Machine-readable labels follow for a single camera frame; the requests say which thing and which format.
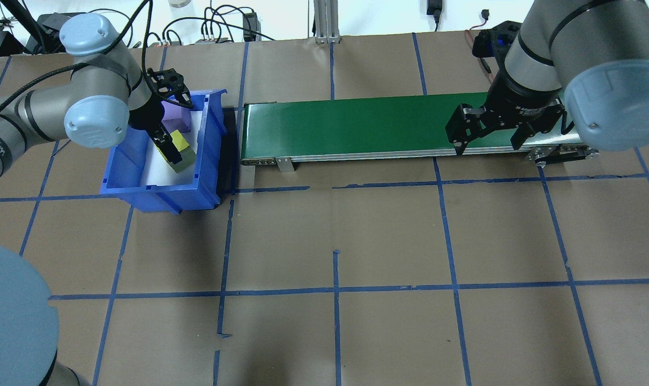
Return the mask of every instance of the metal bracket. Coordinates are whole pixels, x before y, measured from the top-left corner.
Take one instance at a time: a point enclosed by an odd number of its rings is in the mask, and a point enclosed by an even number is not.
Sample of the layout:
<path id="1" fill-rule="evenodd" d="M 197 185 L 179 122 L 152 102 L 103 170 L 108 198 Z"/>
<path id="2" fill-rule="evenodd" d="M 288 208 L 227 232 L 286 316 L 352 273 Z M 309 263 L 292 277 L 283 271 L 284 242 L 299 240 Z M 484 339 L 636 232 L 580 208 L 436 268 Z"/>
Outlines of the metal bracket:
<path id="1" fill-rule="evenodd" d="M 290 160 L 289 157 L 283 157 L 283 158 L 275 158 L 277 161 L 277 166 L 279 167 L 279 171 L 282 173 L 285 172 L 294 172 L 295 168 L 293 167 L 293 162 Z"/>
<path id="2" fill-rule="evenodd" d="M 528 153 L 527 160 L 544 168 L 550 164 L 592 159 L 598 154 L 596 149 L 589 149 L 586 145 L 536 146 Z"/>
<path id="3" fill-rule="evenodd" d="M 340 42 L 339 0 L 315 1 L 315 42 Z"/>

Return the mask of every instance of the floor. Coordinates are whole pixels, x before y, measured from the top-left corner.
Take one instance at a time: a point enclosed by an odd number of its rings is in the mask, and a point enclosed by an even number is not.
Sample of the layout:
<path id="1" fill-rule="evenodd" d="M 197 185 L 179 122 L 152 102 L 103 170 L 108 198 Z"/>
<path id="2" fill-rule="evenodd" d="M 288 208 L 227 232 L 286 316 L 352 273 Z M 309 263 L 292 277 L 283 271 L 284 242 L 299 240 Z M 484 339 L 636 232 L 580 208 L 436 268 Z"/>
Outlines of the floor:
<path id="1" fill-rule="evenodd" d="M 227 88 L 236 127 L 247 102 L 489 86 L 460 32 L 147 61 Z M 0 95 L 69 63 L 0 58 Z M 241 167 L 215 210 L 175 216 L 100 196 L 108 152 L 64 145 L 0 179 L 0 244 L 43 274 L 58 358 L 94 384 L 649 385 L 649 146 L 545 169 L 522 154 Z"/>

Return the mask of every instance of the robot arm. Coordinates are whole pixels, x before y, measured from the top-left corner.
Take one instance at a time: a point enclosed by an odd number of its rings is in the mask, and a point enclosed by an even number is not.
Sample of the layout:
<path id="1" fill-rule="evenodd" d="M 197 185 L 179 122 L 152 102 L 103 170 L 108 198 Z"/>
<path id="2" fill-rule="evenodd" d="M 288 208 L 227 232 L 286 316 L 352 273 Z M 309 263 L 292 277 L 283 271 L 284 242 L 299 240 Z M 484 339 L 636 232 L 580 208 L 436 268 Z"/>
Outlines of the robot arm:
<path id="1" fill-rule="evenodd" d="M 517 129 L 511 142 L 519 149 L 538 132 L 550 132 L 565 107 L 581 141 L 595 149 L 649 144 L 649 9 L 643 1 L 536 0 L 484 105 L 460 105 L 446 133 L 462 154 L 474 139 Z"/>
<path id="2" fill-rule="evenodd" d="M 168 161 L 181 161 L 165 130 L 162 98 L 151 92 L 138 63 L 119 42 L 109 20 L 99 14 L 81 14 L 62 27 L 60 40 L 75 63 L 89 65 L 74 71 L 70 83 L 28 91 L 0 112 L 0 176 L 31 146 L 69 137 L 86 147 L 112 147 L 123 141 L 128 125 L 145 130 Z M 173 70 L 177 100 L 190 102 L 183 77 Z M 150 72 L 153 86 L 169 81 Z"/>

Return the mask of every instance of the power adapter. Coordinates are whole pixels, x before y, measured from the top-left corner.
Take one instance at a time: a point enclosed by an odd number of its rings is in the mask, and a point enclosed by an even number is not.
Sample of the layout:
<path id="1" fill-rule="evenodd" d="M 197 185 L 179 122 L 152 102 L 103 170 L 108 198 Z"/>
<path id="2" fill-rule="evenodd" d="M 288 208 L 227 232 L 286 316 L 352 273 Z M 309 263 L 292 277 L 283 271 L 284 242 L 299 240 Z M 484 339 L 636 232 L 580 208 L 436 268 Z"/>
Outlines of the power adapter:
<path id="1" fill-rule="evenodd" d="M 444 0 L 427 0 L 427 15 L 434 16 L 434 21 L 439 24 L 441 11 L 444 10 Z"/>

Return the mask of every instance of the metal post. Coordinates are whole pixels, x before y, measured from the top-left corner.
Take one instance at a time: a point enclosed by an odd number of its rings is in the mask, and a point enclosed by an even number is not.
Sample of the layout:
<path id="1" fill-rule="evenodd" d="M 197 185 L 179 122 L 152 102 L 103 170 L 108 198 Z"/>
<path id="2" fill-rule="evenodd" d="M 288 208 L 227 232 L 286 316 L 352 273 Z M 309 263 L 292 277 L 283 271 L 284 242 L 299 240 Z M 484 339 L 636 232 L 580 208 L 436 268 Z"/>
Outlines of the metal post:
<path id="1" fill-rule="evenodd" d="M 315 41 L 320 44 L 340 42 L 339 1 L 314 0 L 315 2 Z"/>

